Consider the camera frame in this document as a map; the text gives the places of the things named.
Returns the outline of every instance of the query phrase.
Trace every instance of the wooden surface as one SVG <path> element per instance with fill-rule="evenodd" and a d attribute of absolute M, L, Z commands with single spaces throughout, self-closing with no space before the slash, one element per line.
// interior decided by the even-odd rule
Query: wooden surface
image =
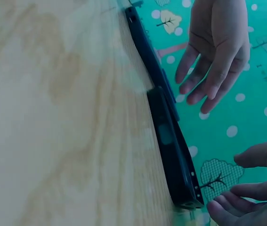
<path fill-rule="evenodd" d="M 0 0 L 0 226 L 168 226 L 127 0 Z"/>

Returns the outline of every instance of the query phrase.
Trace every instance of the green play mat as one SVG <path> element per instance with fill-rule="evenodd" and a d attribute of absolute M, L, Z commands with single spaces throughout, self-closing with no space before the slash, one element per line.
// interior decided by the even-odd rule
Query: green play mat
<path fill-rule="evenodd" d="M 251 59 L 219 105 L 204 115 L 179 94 L 175 71 L 188 42 L 190 0 L 145 0 L 137 8 L 177 101 L 182 129 L 205 201 L 237 183 L 267 180 L 264 168 L 242 169 L 233 156 L 267 141 L 267 0 L 246 0 Z M 175 214 L 175 225 L 216 225 L 206 209 Z"/>

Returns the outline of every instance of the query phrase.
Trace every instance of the wood grain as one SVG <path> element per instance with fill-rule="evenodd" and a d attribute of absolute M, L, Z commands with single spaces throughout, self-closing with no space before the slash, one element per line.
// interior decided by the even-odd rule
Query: wood grain
<path fill-rule="evenodd" d="M 0 0 L 0 226 L 167 226 L 126 0 Z"/>

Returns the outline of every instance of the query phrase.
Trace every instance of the black plastic object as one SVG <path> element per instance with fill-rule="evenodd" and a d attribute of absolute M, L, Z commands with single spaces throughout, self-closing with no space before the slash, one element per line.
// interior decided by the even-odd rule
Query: black plastic object
<path fill-rule="evenodd" d="M 166 94 L 166 98 L 169 102 L 171 111 L 174 114 L 174 117 L 179 121 L 179 114 L 175 107 L 175 97 L 171 90 L 169 81 L 167 79 L 165 71 L 162 69 L 159 60 L 150 44 L 150 40 L 144 30 L 143 24 L 138 16 L 137 10 L 135 7 L 130 7 L 125 9 L 126 18 L 128 21 L 130 33 L 134 44 L 138 50 L 139 55 L 144 62 L 144 65 L 149 73 L 149 76 L 155 87 L 162 87 Z"/>
<path fill-rule="evenodd" d="M 129 0 L 130 4 L 133 6 L 133 7 L 142 7 L 142 4 L 144 3 L 143 1 L 133 1 L 133 0 Z"/>
<path fill-rule="evenodd" d="M 174 205 L 193 210 L 204 205 L 192 158 L 161 87 L 147 93 L 168 189 Z"/>

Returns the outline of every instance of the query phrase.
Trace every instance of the finger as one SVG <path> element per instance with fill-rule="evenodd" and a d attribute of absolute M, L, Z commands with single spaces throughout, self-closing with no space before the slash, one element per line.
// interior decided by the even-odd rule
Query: finger
<path fill-rule="evenodd" d="M 244 214 L 257 211 L 262 206 L 243 199 L 233 192 L 224 192 L 223 195 L 234 208 Z"/>
<path fill-rule="evenodd" d="M 218 202 L 227 212 L 233 214 L 236 217 L 241 217 L 244 215 L 243 212 L 237 210 L 232 204 L 226 199 L 224 195 L 217 196 L 214 199 L 216 202 Z"/>
<path fill-rule="evenodd" d="M 229 45 L 227 42 L 217 47 L 205 86 L 206 94 L 209 99 L 212 100 L 215 98 L 221 84 L 227 77 L 238 50 L 239 49 L 233 48 L 232 45 Z"/>
<path fill-rule="evenodd" d="M 205 77 L 211 64 L 212 62 L 209 59 L 201 55 L 192 73 L 180 86 L 180 93 L 186 94 L 194 89 L 194 87 L 196 87 L 197 84 Z"/>
<path fill-rule="evenodd" d="M 221 101 L 221 99 L 228 93 L 228 91 L 232 88 L 239 77 L 239 73 L 229 72 L 228 76 L 220 86 L 216 96 L 214 99 L 207 98 L 203 105 L 201 106 L 201 112 L 203 114 L 209 113 L 216 105 Z"/>
<path fill-rule="evenodd" d="M 190 44 L 188 44 L 186 51 L 182 56 L 178 68 L 176 70 L 175 81 L 177 84 L 180 84 L 184 80 L 186 74 L 188 73 L 191 66 L 194 64 L 198 55 L 199 52 L 194 49 Z"/>
<path fill-rule="evenodd" d="M 267 144 L 259 144 L 250 147 L 242 154 L 234 156 L 237 165 L 244 168 L 266 167 L 267 166 Z"/>
<path fill-rule="evenodd" d="M 267 201 L 267 182 L 235 185 L 231 192 L 240 197 Z"/>
<path fill-rule="evenodd" d="M 205 98 L 204 86 L 205 81 L 203 80 L 186 98 L 186 101 L 189 105 L 195 105 L 203 98 Z"/>
<path fill-rule="evenodd" d="M 220 226 L 234 226 L 238 217 L 227 212 L 218 202 L 211 201 L 207 205 L 210 217 Z"/>

